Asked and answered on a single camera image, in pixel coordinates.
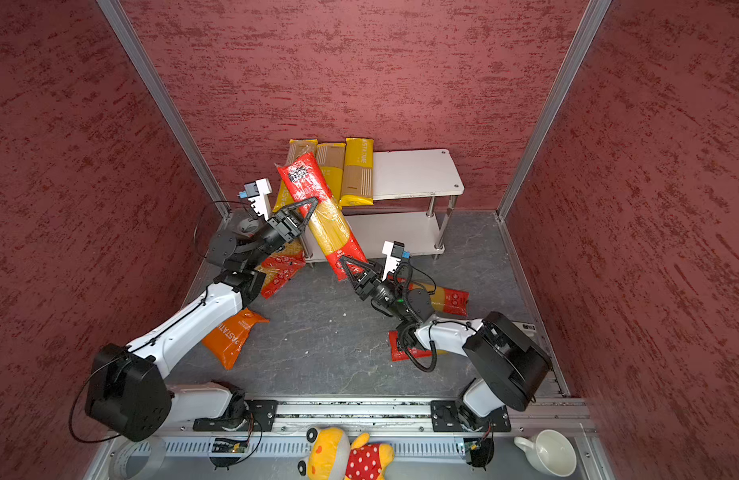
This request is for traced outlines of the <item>red spaghetti bag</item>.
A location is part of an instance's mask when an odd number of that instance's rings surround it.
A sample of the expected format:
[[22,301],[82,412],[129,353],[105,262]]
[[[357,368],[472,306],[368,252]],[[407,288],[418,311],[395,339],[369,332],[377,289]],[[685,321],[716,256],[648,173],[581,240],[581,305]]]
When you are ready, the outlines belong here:
[[[299,167],[289,181],[293,200],[298,202],[309,197],[319,199],[320,204],[311,218],[309,228],[337,278],[346,280],[347,274],[341,268],[339,259],[349,255],[367,261],[367,257],[343,216],[339,203],[333,198],[316,156],[307,153],[298,160],[298,163]],[[278,166],[277,170],[283,180],[284,166]]]
[[423,367],[431,364],[431,350],[423,349],[423,345],[419,343],[419,339],[415,336],[415,331],[405,332],[391,330],[389,331],[389,346],[391,346],[391,360],[393,362],[409,361],[407,352],[415,358],[415,362],[421,363]]
[[391,302],[389,309],[403,312],[419,321],[427,320],[433,312],[449,315],[467,316],[469,293],[433,284],[413,282],[407,295]]

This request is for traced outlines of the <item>yellow spaghetti bag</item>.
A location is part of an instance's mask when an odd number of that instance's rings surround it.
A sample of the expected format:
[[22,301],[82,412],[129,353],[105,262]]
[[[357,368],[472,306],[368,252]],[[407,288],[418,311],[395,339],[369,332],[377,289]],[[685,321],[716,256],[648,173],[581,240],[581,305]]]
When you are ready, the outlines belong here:
[[340,205],[373,205],[373,139],[346,140]]
[[281,187],[277,196],[277,200],[273,212],[277,212],[283,207],[295,203],[289,188],[291,175],[297,171],[299,167],[298,160],[307,153],[315,154],[318,146],[317,139],[291,139],[289,144],[288,158],[285,163],[285,177],[281,182]]
[[321,172],[337,202],[341,199],[345,154],[345,143],[321,143],[316,150],[316,159]]

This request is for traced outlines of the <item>red spaghetti bag front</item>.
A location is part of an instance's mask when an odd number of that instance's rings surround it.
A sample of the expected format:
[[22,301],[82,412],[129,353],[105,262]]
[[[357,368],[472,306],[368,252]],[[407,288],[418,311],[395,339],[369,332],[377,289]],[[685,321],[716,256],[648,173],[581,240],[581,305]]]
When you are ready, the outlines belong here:
[[415,362],[421,363],[423,367],[431,364],[431,350],[423,349],[423,345],[419,343],[419,339],[415,336],[415,331],[405,332],[391,330],[389,331],[389,346],[391,346],[391,360],[393,362],[409,361],[407,352],[415,358]]

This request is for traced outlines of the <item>red spaghetti bag back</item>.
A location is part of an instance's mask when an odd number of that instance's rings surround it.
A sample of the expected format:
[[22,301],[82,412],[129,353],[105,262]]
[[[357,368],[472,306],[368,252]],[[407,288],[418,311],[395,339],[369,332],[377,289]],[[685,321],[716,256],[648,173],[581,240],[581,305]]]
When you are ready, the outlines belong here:
[[407,295],[391,302],[389,309],[403,312],[419,321],[427,320],[433,312],[449,315],[467,316],[469,293],[433,284],[413,282]]

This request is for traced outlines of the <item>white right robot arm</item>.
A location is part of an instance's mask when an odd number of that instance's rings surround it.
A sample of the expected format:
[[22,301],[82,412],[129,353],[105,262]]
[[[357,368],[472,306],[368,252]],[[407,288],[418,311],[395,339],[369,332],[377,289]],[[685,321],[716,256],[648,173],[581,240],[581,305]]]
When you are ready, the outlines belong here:
[[447,404],[461,428],[490,430],[493,414],[509,408],[524,412],[535,401],[553,363],[507,316],[491,312],[481,319],[457,320],[439,315],[429,291],[413,287],[415,268],[407,259],[387,274],[375,263],[349,256],[340,264],[361,300],[399,321],[395,345],[415,368],[433,372],[439,352],[469,359],[477,378]]

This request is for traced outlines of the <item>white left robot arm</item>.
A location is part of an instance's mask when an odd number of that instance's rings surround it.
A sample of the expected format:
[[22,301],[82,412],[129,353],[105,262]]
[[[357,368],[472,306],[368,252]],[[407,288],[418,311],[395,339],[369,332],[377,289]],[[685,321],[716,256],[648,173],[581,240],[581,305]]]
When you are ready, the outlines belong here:
[[219,231],[206,259],[221,271],[204,293],[151,332],[126,346],[109,344],[96,355],[80,393],[85,414],[133,442],[165,424],[189,420],[242,426],[247,413],[239,388],[166,380],[197,344],[260,295],[266,276],[259,266],[305,233],[318,204],[311,197],[272,215],[252,213],[245,233]]

